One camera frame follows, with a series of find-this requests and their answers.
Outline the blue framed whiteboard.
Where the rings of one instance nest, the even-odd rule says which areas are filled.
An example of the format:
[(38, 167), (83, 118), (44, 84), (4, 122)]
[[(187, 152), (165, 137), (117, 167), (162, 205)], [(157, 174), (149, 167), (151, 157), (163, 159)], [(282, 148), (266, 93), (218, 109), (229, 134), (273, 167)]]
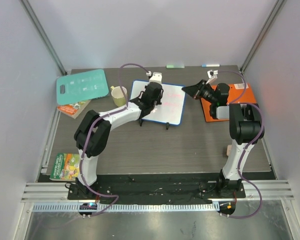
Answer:
[(161, 99), (158, 105), (146, 116), (141, 116), (139, 108), (135, 104), (129, 104), (130, 110), (134, 113), (130, 117), (132, 121), (150, 121), (157, 122), (169, 126), (178, 126), (182, 122), (183, 112), (185, 107), (186, 96), (182, 90), (182, 85), (170, 83), (151, 83), (161, 91)]

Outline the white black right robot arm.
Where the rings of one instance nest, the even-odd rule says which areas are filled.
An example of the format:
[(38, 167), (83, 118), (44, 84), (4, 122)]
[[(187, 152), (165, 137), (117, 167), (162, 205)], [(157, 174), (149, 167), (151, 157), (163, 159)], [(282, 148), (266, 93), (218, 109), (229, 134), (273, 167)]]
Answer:
[(226, 83), (219, 83), (213, 88), (208, 81), (201, 80), (182, 90), (195, 100), (204, 99), (209, 102), (209, 115), (213, 119), (229, 120), (231, 149), (215, 184), (216, 193), (226, 198), (240, 190), (244, 179), (242, 170), (248, 155), (264, 136), (261, 110), (255, 103), (229, 103), (231, 87)]

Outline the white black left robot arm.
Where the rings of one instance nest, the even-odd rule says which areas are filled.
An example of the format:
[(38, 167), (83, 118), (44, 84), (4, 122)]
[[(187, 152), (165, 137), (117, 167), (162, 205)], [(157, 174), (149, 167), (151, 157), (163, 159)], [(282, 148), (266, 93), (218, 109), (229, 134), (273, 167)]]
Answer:
[(163, 93), (161, 84), (150, 82), (125, 106), (106, 112), (90, 110), (86, 113), (74, 134), (80, 155), (78, 181), (82, 185), (79, 194), (83, 198), (90, 200), (96, 195), (94, 183), (97, 180), (98, 158), (106, 148), (111, 131), (149, 115), (155, 106), (161, 104)]

